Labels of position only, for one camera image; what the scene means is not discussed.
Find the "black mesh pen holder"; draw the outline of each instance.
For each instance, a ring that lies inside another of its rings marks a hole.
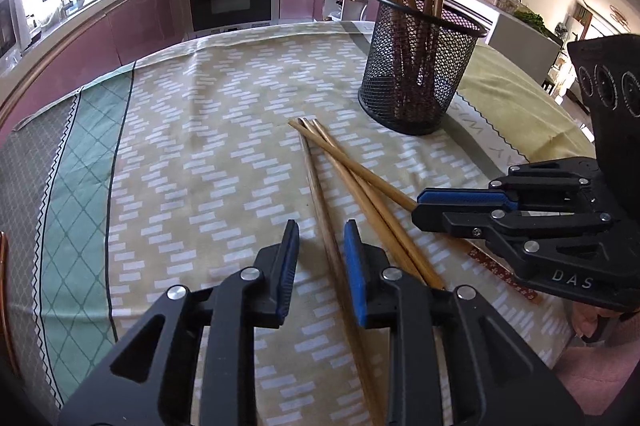
[[[442,18],[392,0],[380,2],[358,100],[372,119],[396,132],[425,135],[440,126],[478,38],[477,22],[444,7]]]

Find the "kitchen counter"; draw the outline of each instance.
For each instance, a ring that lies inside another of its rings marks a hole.
[[[0,100],[4,102],[7,96],[14,90],[20,80],[35,67],[43,57],[60,44],[67,36],[85,25],[94,16],[115,6],[121,0],[94,0],[87,7],[62,21],[54,30],[50,30],[30,47],[16,66],[0,78]]]
[[[484,0],[445,0],[445,4],[461,10],[484,26],[484,42],[531,76],[538,84],[546,79],[555,63],[560,46]]]

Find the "patterned tablecloth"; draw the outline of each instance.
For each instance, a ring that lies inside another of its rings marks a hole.
[[[48,418],[163,291],[218,284],[296,219],[289,318],[278,331],[256,331],[260,420],[368,422],[290,117],[318,117],[352,158],[412,197],[426,186],[484,187],[527,159],[593,154],[566,114],[484,45],[439,131],[408,137],[381,127],[356,98],[372,27],[300,24],[186,42],[96,80],[12,133],[0,157],[10,327],[26,387]],[[379,244],[314,151],[338,241],[353,218],[363,240]],[[393,210],[450,288],[474,285],[542,359],[558,359],[570,337],[560,300],[529,303],[459,241],[421,233]],[[388,334],[368,332],[366,343],[385,398]]]

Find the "metal screw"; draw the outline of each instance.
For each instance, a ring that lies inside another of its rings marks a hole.
[[[187,296],[187,289],[185,289],[182,285],[174,285],[170,287],[166,292],[169,300],[179,300],[180,298],[184,298]]]
[[[260,269],[257,267],[247,267],[240,273],[240,278],[246,281],[257,280],[260,278]]]
[[[476,297],[476,294],[478,294],[476,292],[476,289],[474,289],[470,285],[463,285],[462,287],[458,287],[456,293],[458,294],[458,298],[460,298],[461,300],[473,300],[473,298]]]
[[[402,278],[402,271],[397,267],[387,267],[382,272],[382,278],[385,280],[396,281]]]
[[[527,241],[524,243],[524,250],[527,251],[527,253],[535,253],[539,249],[540,244],[536,241]]]

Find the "blue gripper pad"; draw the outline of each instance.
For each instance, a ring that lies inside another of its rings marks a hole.
[[[494,206],[517,210],[518,203],[509,199],[502,192],[465,191],[448,189],[426,189],[418,195],[418,204],[461,205],[461,206]]]
[[[362,265],[360,254],[362,241],[355,221],[348,221],[344,225],[344,261],[347,266],[347,276],[351,289],[353,312],[358,325],[366,327],[367,323],[367,281],[365,280],[366,266]]]

